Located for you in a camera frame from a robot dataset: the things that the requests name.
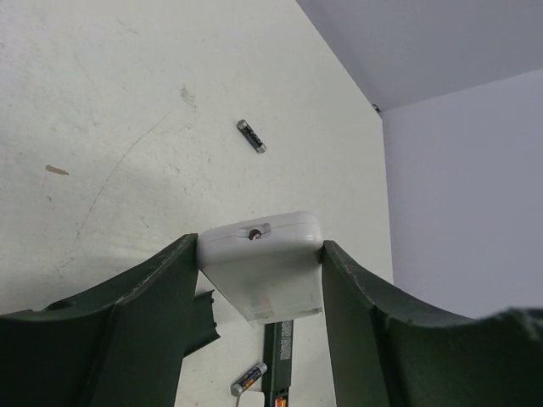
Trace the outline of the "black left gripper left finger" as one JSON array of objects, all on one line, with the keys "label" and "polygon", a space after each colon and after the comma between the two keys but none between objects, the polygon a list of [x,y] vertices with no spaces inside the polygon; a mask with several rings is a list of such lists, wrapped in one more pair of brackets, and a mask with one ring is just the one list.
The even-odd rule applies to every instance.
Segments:
[{"label": "black left gripper left finger", "polygon": [[172,406],[198,268],[187,234],[40,311],[1,318],[4,406]]}]

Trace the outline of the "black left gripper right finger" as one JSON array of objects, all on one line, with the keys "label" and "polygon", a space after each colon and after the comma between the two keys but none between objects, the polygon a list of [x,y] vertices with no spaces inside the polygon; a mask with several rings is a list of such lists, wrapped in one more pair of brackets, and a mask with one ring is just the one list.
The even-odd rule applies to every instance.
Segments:
[{"label": "black left gripper right finger", "polygon": [[403,292],[337,243],[322,250],[339,406],[539,406],[542,312],[470,319]]}]

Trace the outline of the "black battery cover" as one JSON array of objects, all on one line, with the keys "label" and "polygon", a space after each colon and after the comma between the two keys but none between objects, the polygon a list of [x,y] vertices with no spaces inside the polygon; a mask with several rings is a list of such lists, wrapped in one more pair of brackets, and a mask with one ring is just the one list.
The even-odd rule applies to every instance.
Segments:
[{"label": "black battery cover", "polygon": [[213,290],[198,294],[193,299],[192,314],[187,335],[184,356],[199,351],[205,346],[218,340],[221,336],[217,331],[217,323],[214,318]]}]

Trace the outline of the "black remote control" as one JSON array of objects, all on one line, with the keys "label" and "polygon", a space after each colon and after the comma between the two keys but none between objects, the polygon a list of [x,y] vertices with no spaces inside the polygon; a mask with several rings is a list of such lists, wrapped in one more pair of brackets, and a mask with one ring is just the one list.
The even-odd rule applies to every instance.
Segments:
[{"label": "black remote control", "polygon": [[267,371],[261,383],[265,407],[274,407],[274,398],[277,396],[288,395],[289,398],[293,339],[293,321],[265,325],[263,362],[267,365]]}]

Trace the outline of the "white remote control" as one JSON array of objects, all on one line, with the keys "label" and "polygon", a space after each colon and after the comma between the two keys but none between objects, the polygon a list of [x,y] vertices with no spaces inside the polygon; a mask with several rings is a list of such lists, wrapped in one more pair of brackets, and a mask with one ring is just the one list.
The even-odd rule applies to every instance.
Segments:
[{"label": "white remote control", "polygon": [[318,218],[298,211],[203,232],[197,262],[249,324],[264,326],[322,312],[322,247]]}]

